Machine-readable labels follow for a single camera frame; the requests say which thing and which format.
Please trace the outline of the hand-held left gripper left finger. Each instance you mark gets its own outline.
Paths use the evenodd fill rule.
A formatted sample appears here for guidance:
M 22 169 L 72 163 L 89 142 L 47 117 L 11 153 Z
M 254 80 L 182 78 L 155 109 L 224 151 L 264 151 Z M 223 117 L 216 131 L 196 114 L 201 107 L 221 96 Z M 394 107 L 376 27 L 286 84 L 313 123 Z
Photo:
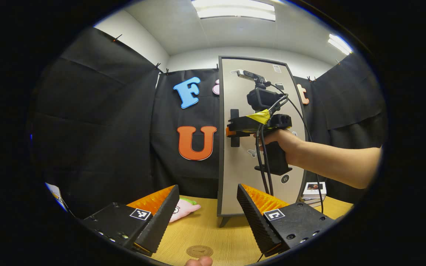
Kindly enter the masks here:
M 178 201 L 178 185 L 158 191 L 145 184 L 110 185 L 77 197 L 75 215 L 111 244 L 152 256 Z

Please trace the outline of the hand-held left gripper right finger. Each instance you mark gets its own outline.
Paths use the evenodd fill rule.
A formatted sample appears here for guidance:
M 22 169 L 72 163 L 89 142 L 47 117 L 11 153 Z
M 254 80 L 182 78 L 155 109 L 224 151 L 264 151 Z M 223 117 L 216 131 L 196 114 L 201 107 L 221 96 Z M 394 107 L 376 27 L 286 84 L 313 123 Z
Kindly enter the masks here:
M 238 184 L 237 200 L 266 257 L 298 249 L 336 223 L 304 202 L 288 204 L 245 184 Z

